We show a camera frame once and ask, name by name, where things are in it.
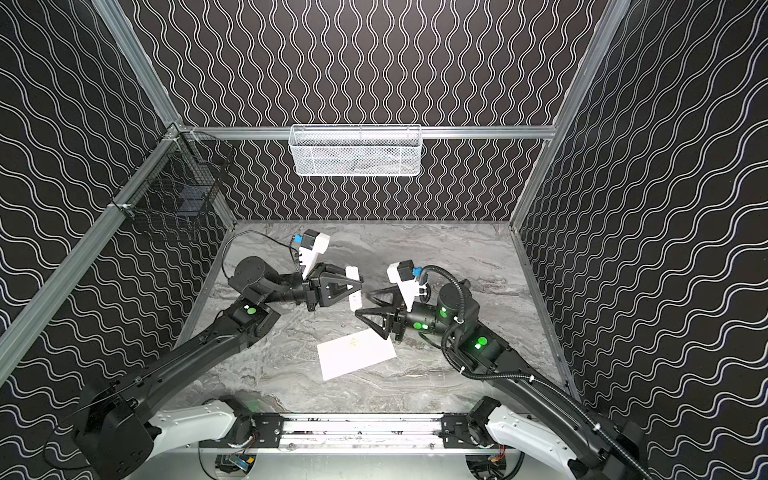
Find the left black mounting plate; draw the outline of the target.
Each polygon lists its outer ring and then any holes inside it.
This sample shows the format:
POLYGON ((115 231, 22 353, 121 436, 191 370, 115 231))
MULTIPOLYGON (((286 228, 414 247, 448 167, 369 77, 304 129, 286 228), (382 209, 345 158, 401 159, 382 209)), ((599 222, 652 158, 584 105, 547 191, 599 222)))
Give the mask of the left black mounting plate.
POLYGON ((277 448, 284 418, 276 413, 251 413, 238 416, 230 430, 220 439, 204 440, 201 448, 251 449, 277 448))

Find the cream yellow envelope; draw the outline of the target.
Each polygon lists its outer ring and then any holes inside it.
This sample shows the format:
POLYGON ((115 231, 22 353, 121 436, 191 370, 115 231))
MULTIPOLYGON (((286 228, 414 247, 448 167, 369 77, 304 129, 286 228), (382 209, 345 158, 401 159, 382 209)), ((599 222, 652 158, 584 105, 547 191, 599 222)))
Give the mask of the cream yellow envelope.
POLYGON ((390 339, 384 340, 371 329, 349 334, 317 346, 324 381, 394 359, 390 339))

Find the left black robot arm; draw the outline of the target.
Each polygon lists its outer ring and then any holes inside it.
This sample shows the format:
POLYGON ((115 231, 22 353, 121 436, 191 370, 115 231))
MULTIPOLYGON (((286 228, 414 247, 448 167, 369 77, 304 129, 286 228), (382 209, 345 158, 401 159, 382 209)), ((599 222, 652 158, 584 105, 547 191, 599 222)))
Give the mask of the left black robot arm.
POLYGON ((161 434, 151 418, 203 373, 266 337, 280 317, 273 304, 313 312, 362 289, 333 264, 319 263, 304 277, 280 274, 258 256, 241 260, 228 284, 237 299, 199 334, 145 367, 82 388, 71 438, 99 478, 122 479, 148 460, 161 434))

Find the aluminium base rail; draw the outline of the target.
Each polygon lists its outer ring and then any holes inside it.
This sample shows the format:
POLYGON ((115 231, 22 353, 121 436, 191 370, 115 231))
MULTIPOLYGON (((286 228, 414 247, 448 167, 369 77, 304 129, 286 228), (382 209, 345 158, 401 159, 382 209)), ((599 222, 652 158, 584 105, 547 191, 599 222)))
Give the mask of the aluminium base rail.
MULTIPOLYGON (((238 416, 216 402, 209 406, 165 410, 149 420, 153 446, 150 457, 185 445, 222 438, 238 416)), ((587 452, 587 428, 567 426, 568 437, 501 406, 490 413, 491 436, 526 453, 565 454, 587 452)), ((443 450, 438 436, 446 414, 285 414, 280 452, 373 448, 382 450, 443 450)))

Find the white glue stick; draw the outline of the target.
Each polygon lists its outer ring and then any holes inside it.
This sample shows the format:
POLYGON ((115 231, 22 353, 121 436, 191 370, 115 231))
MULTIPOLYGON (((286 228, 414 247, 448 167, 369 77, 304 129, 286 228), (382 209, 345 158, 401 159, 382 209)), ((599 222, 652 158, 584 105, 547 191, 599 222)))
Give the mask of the white glue stick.
POLYGON ((349 307, 352 312, 356 312, 357 310, 363 307, 363 299, 362 299, 362 292, 361 292, 362 279, 359 273, 359 269, 356 266, 346 266, 345 275, 349 280, 357 281, 357 284, 355 285, 352 285, 352 284, 347 285, 347 289, 350 291, 350 295, 348 296, 349 307))

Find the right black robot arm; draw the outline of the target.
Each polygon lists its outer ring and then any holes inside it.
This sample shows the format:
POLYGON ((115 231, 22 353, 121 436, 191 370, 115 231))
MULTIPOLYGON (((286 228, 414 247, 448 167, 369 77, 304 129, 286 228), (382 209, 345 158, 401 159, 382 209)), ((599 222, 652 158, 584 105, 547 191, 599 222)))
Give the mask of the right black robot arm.
POLYGON ((450 279, 430 304, 421 280, 368 293, 371 308, 356 316, 383 339, 405 331, 437 336, 446 362, 462 376, 488 383, 513 398, 514 408, 488 396, 450 428, 448 440, 512 447, 569 479, 647 479, 646 437, 627 421, 617 424, 562 390, 532 367, 504 338, 479 319, 480 306, 467 280, 450 279))

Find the black mounting plate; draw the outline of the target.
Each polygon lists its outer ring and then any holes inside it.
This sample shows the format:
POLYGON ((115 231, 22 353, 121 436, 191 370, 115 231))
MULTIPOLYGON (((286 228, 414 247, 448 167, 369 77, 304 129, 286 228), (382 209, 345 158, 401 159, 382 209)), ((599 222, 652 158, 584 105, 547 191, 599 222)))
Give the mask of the black mounting plate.
POLYGON ((220 439, 204 440, 201 448, 251 449, 277 448, 284 418, 276 413, 251 413, 238 416, 230 430, 220 439))
POLYGON ((507 443, 495 440, 489 430, 490 414, 466 413, 446 414, 440 419, 438 436, 445 448, 513 448, 507 443))

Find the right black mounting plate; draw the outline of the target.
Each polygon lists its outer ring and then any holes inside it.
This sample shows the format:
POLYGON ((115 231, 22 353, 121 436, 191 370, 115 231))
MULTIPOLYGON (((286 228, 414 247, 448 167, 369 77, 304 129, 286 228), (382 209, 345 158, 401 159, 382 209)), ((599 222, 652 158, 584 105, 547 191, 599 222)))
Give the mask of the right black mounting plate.
POLYGON ((495 440, 489 430, 490 414, 466 413, 446 414, 440 419, 438 436, 445 448, 513 448, 507 443, 495 440))

